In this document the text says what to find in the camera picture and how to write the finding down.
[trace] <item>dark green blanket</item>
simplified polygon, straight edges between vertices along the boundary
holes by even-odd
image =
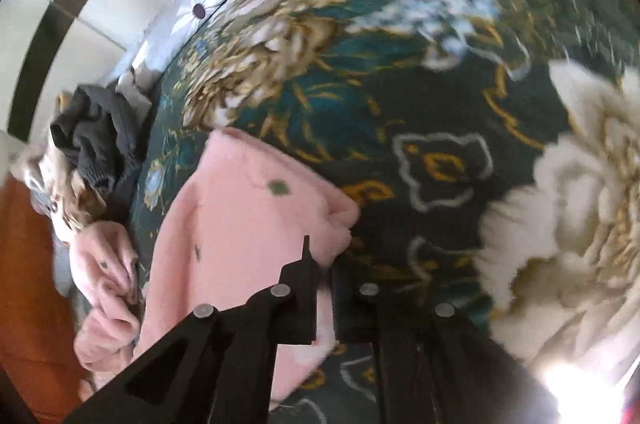
[[[615,80],[638,65],[638,19],[630,0],[229,0],[162,80],[130,224],[141,283],[203,127],[228,123],[361,206],[347,253],[370,279],[486,327],[479,219],[572,130],[548,62]],[[339,347],[272,418],[375,420],[369,354]]]

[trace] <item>screw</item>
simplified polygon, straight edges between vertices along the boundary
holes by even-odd
[[[208,318],[213,314],[213,305],[209,305],[208,303],[201,303],[193,309],[193,315],[198,319]]]
[[[291,292],[291,287],[286,285],[286,283],[278,283],[271,287],[271,294],[276,296],[276,298],[284,298],[284,296],[288,296],[289,292]]]
[[[436,305],[436,314],[441,318],[450,318],[455,312],[456,310],[453,308],[453,305],[449,305],[448,303],[438,303]]]
[[[360,294],[363,296],[375,296],[378,292],[380,292],[380,287],[375,283],[363,283],[360,286]]]

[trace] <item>pink garment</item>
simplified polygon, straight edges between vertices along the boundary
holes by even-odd
[[[74,350],[80,364],[99,373],[105,384],[130,363],[131,341],[140,330],[127,306],[136,302],[138,255],[123,226],[96,222],[73,238],[69,260],[76,287],[93,307]]]
[[[196,305],[225,310],[276,284],[280,268],[300,259],[304,235],[328,267],[357,218],[356,203],[308,167],[241,130],[214,131],[158,234],[134,355]],[[318,295],[317,337],[313,346],[279,346],[273,400],[295,390],[335,344],[327,289]]]

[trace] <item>daisy print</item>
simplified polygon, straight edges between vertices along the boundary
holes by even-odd
[[[171,34],[184,27],[197,29],[201,21],[211,15],[224,0],[187,0],[178,9],[178,21],[174,24]]]

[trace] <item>black floor stripe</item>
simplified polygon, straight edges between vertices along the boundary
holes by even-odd
[[[45,12],[20,70],[8,132],[27,141],[47,74],[76,16],[88,0],[53,0]]]

